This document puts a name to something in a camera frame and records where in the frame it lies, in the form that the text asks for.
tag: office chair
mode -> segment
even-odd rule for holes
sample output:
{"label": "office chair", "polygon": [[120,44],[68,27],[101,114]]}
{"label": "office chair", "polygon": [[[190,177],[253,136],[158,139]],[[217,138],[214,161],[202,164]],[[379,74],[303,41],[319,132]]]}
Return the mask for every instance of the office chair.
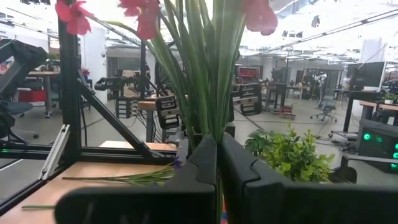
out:
{"label": "office chair", "polygon": [[325,92],[325,96],[323,96],[322,87],[320,86],[319,88],[320,99],[317,103],[317,109],[322,110],[322,113],[313,114],[310,116],[310,119],[312,119],[314,116],[316,116],[317,118],[319,118],[319,116],[323,116],[321,121],[324,121],[326,117],[329,117],[331,119],[334,119],[336,123],[337,118],[331,115],[331,112],[336,109],[336,100],[333,97],[334,93],[332,93],[331,90],[327,90]]}
{"label": "office chair", "polygon": [[[31,103],[6,101],[6,100],[1,100],[0,103],[2,103],[7,108],[7,110],[10,112],[11,115],[13,116],[20,115],[21,118],[24,116],[26,112],[33,109],[33,105]],[[22,133],[33,134],[33,138],[35,139],[39,137],[39,134],[33,130],[14,129],[14,131],[20,134]]]}

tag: wooden tabletop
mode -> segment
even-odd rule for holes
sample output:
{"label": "wooden tabletop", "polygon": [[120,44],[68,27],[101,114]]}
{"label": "wooden tabletop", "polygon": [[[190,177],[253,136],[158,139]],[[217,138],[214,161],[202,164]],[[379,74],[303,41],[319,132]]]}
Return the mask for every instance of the wooden tabletop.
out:
{"label": "wooden tabletop", "polygon": [[60,72],[29,72],[29,75],[32,76],[44,76],[44,75],[59,75]]}
{"label": "wooden tabletop", "polygon": [[[166,143],[153,143],[146,142],[147,146],[152,150],[165,150],[165,151],[176,151],[177,147],[174,144]],[[133,147],[126,141],[106,141],[100,145],[100,147],[114,147],[114,148],[126,148],[132,149]]]}
{"label": "wooden tabletop", "polygon": [[142,174],[159,166],[77,162],[0,217],[1,224],[55,224],[53,210],[22,211],[23,205],[55,205],[62,195],[80,187],[127,186],[109,182],[62,180],[62,177],[105,177]]}
{"label": "wooden tabletop", "polygon": [[[373,107],[377,106],[377,103],[368,102],[368,101],[360,101],[359,104],[362,106],[373,106]],[[398,105],[387,105],[384,103],[379,103],[379,108],[398,111]]]}

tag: concrete floor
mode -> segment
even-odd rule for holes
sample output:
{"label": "concrete floor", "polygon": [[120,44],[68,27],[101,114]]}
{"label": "concrete floor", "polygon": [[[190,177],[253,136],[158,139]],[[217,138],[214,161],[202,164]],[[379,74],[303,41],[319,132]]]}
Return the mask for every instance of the concrete floor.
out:
{"label": "concrete floor", "polygon": [[[287,99],[287,105],[294,106],[294,113],[297,115],[294,121],[291,121],[292,127],[302,134],[308,129],[312,130],[313,134],[327,137],[331,130],[342,130],[346,105],[338,105],[338,109],[333,113],[338,118],[338,122],[334,121],[320,121],[319,119],[310,119],[311,114],[319,113],[315,109],[314,101]],[[107,107],[114,111],[114,104],[112,101],[108,102]],[[124,139],[116,132],[102,116],[92,108],[91,111],[85,109],[85,117],[88,130],[88,145],[99,146],[104,141],[114,140],[123,141]],[[133,134],[139,139],[145,141],[146,129],[140,121],[134,122],[134,118],[122,119]],[[244,144],[248,135],[257,130],[264,129],[266,131],[285,132],[287,130],[287,122],[289,120],[282,119],[276,115],[263,112],[262,114],[249,116],[245,118],[240,113],[235,111],[236,126],[236,140]],[[16,119],[16,126],[14,129],[30,129],[35,130],[40,134],[38,139],[33,139],[31,134],[21,134],[27,141],[50,144],[55,140],[56,135],[62,125],[62,115],[57,108],[53,111],[51,119],[44,118],[44,108],[34,108],[32,111],[25,114],[23,118]],[[358,130],[358,118],[351,120],[350,131]],[[335,160],[332,162],[332,167],[337,167],[340,164],[341,153],[336,146],[333,146],[330,141],[318,140],[317,152],[319,154],[335,154]],[[12,160],[0,159],[0,166],[7,164]],[[10,195],[16,193],[19,189],[31,183],[39,176],[39,170],[43,166],[43,161],[22,160],[17,164],[6,169],[0,169],[0,201]],[[398,185],[398,175],[385,174],[376,168],[367,165],[364,162],[352,161],[349,164],[358,172],[358,184],[366,185]]]}

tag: wooden table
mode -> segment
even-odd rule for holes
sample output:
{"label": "wooden table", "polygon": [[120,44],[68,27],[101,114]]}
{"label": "wooden table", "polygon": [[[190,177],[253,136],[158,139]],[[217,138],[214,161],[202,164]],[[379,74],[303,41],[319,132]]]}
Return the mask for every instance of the wooden table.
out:
{"label": "wooden table", "polygon": [[[166,144],[166,143],[153,143],[146,142],[147,146],[153,150],[165,150],[165,151],[176,151],[177,147],[174,144]],[[100,145],[100,147],[115,147],[121,149],[132,149],[133,147],[126,141],[106,141]]]}
{"label": "wooden table", "polygon": [[[152,95],[149,98],[155,99],[156,95]],[[153,140],[153,133],[154,133],[154,111],[156,111],[155,101],[146,101],[142,100],[138,102],[138,108],[140,110],[144,110],[147,113],[147,121],[146,121],[146,141],[152,142]]]}
{"label": "wooden table", "polygon": [[[361,119],[372,119],[374,108],[377,106],[377,103],[368,102],[368,101],[360,101],[359,104],[363,106]],[[392,110],[396,111],[394,116],[394,122],[392,125],[398,125],[398,105],[387,105],[384,103],[379,103],[379,108],[384,110]]]}
{"label": "wooden table", "polygon": [[[377,106],[377,103],[368,102],[368,101],[360,101],[359,104],[362,105],[362,106],[370,106],[372,108],[375,108]],[[398,111],[398,105],[387,105],[387,104],[384,104],[384,103],[379,103],[379,108],[380,109],[385,109],[385,110]]]}
{"label": "wooden table", "polygon": [[[106,141],[102,147],[130,147],[127,142]],[[161,143],[148,143],[154,149],[175,150],[175,146]],[[77,162],[65,172],[50,180],[38,191],[0,217],[1,224],[55,224],[53,210],[22,211],[23,205],[55,205],[62,195],[80,187],[126,186],[109,182],[82,180],[62,180],[62,177],[104,177],[129,174],[142,174],[156,170],[160,166],[137,164],[107,164],[97,162]]]}

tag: flower petal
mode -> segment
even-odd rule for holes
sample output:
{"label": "flower petal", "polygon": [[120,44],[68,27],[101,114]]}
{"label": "flower petal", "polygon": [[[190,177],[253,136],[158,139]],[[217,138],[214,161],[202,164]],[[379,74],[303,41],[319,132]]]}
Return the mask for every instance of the flower petal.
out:
{"label": "flower petal", "polygon": [[77,35],[78,34],[78,20],[77,19],[72,19],[67,23],[67,32],[71,35]]}
{"label": "flower petal", "polygon": [[62,0],[59,0],[55,4],[55,11],[63,22],[69,22],[72,19],[69,6],[67,6]]}
{"label": "flower petal", "polygon": [[81,5],[85,4],[86,1],[77,1],[74,5],[70,7],[72,12],[80,12],[83,16],[94,16],[93,13],[88,12]]}
{"label": "flower petal", "polygon": [[78,19],[78,32],[77,32],[77,34],[85,35],[85,34],[87,34],[87,31],[91,32],[90,22],[88,22],[87,18],[80,17]]}
{"label": "flower petal", "polygon": [[138,37],[143,40],[152,39],[156,33],[156,19],[159,10],[159,5],[153,5],[152,8],[146,9],[141,15],[138,16]]}
{"label": "flower petal", "polygon": [[251,0],[251,4],[245,6],[246,27],[253,32],[262,32],[262,35],[274,33],[278,18],[269,7],[267,1]]}
{"label": "flower petal", "polygon": [[120,0],[120,7],[124,9],[141,7],[145,3],[145,0]]}
{"label": "flower petal", "polygon": [[127,8],[126,11],[124,12],[125,16],[138,16],[140,13],[139,9],[137,7],[131,7]]}

